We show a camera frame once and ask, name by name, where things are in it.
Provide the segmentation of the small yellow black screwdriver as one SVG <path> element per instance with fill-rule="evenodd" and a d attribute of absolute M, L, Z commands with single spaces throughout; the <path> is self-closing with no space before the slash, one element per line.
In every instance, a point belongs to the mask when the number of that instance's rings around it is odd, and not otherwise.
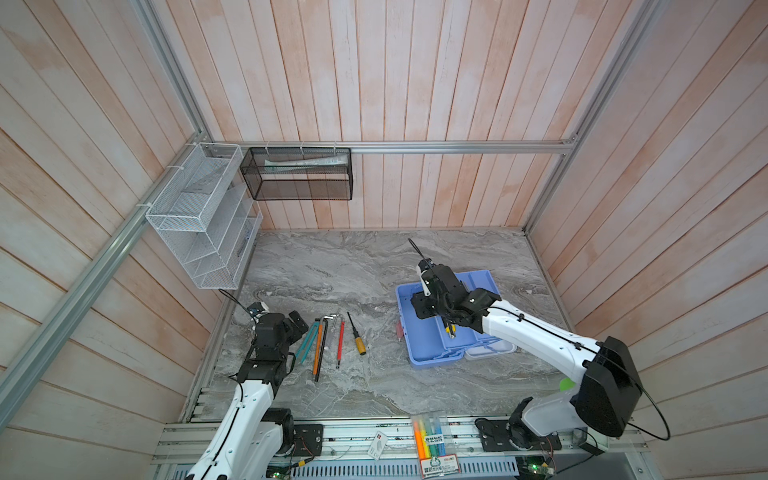
<path fill-rule="evenodd" d="M 352 320 L 352 316 L 351 316 L 350 313 L 347 313 L 347 316 L 348 316 L 350 325 L 352 327 L 353 337 L 354 337 L 356 349 L 357 349 L 358 353 L 361 356 L 366 355 L 367 354 L 366 346 L 365 346 L 365 344 L 363 342 L 363 339 L 362 339 L 362 337 L 361 337 L 357 327 L 355 326 L 355 324 L 354 324 L 354 322 Z"/>

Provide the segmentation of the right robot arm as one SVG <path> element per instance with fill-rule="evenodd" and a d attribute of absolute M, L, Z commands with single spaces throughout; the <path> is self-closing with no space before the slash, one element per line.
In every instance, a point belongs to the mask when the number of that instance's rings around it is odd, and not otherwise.
<path fill-rule="evenodd" d="M 484 288 L 468 290 L 453 270 L 430 259 L 418 263 L 422 291 L 412 305 L 420 319 L 439 317 L 508 341 L 555 367 L 574 386 L 543 398 L 527 397 L 508 420 L 512 443 L 528 450 L 540 437 L 581 428 L 621 436 L 643 394 L 629 349 L 614 337 L 577 335 L 534 317 Z"/>

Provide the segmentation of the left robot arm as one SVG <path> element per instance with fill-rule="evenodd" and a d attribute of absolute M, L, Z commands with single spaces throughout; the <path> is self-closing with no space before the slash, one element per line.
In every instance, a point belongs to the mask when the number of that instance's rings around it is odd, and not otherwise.
<path fill-rule="evenodd" d="M 256 317 L 254 338 L 235 374 L 230 406 L 188 479 L 260 479 L 274 456 L 292 450 L 292 414 L 272 403 L 292 371 L 290 346 L 308 330 L 296 311 Z"/>

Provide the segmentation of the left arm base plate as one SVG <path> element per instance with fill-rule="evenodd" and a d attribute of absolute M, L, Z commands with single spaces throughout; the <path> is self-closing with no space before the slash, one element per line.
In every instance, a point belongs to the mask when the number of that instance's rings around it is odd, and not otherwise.
<path fill-rule="evenodd" d="M 320 423 L 298 424 L 288 429 L 281 426 L 282 444 L 278 457 L 318 457 L 322 454 L 324 426 Z"/>

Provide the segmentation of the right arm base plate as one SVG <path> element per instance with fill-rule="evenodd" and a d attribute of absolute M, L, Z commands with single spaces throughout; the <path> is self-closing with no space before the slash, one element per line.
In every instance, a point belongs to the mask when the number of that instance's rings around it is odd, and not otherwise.
<path fill-rule="evenodd" d="M 524 425 L 513 424 L 509 420 L 490 420 L 477 418 L 474 425 L 479 432 L 482 448 L 485 452 L 531 451 L 534 449 L 553 452 L 562 449 L 557 433 L 548 436 L 536 436 Z"/>

